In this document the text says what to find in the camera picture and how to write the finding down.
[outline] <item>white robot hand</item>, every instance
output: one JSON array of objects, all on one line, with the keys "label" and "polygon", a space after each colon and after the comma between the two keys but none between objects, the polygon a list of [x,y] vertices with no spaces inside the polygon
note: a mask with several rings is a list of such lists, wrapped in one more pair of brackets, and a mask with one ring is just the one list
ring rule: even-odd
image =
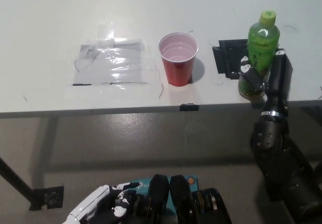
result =
[{"label": "white robot hand", "polygon": [[68,215],[63,224],[117,224],[127,218],[129,198],[138,182],[97,188]]}]

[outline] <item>white table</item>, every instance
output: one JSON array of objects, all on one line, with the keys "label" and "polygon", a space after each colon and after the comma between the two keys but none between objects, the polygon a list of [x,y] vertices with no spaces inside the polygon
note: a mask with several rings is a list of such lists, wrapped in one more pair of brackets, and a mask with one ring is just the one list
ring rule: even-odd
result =
[{"label": "white table", "polygon": [[[247,38],[265,9],[277,12],[279,43],[294,68],[290,104],[322,102],[321,0],[1,0],[1,5],[1,117],[178,111],[186,103],[203,110],[247,103],[238,94],[238,81],[217,73],[210,44]],[[96,38],[100,24],[110,22],[115,37],[143,39],[163,90],[71,86],[75,68],[70,60],[82,43]],[[181,88],[167,83],[157,50],[158,41],[175,31],[193,31],[205,68],[200,80]]]}]

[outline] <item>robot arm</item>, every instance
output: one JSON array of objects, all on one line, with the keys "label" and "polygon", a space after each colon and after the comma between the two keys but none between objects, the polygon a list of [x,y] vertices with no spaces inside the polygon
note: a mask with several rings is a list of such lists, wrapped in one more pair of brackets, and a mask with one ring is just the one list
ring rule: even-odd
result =
[{"label": "robot arm", "polygon": [[68,215],[63,224],[115,224],[127,217],[129,198],[135,195],[139,183],[124,183],[97,188]]},{"label": "robot arm", "polygon": [[267,96],[254,124],[251,148],[271,200],[283,200],[296,223],[322,223],[322,191],[311,165],[289,137],[286,102],[292,66],[285,51],[277,51],[267,82],[247,58],[241,62],[241,75]]}]

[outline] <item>red plastic cup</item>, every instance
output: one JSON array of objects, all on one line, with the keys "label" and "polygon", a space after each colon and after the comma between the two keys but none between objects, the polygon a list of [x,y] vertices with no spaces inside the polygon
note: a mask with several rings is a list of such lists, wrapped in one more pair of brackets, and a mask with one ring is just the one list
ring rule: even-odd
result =
[{"label": "red plastic cup", "polygon": [[182,87],[189,83],[198,53],[197,40],[187,33],[172,33],[159,43],[159,51],[169,84]]}]

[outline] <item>gray floor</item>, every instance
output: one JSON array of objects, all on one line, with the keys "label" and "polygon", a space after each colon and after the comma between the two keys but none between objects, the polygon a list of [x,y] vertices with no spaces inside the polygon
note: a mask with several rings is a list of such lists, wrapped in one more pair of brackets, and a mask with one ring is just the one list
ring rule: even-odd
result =
[{"label": "gray floor", "polygon": [[[62,209],[29,212],[28,202],[0,178],[0,220],[62,223],[98,186],[160,173],[195,174],[200,188],[216,187],[233,223],[292,223],[282,205],[269,202],[254,166],[248,139],[258,112],[2,119],[1,157],[33,188],[64,185],[65,198]],[[314,120],[291,109],[290,130],[310,160],[322,159]]]}]

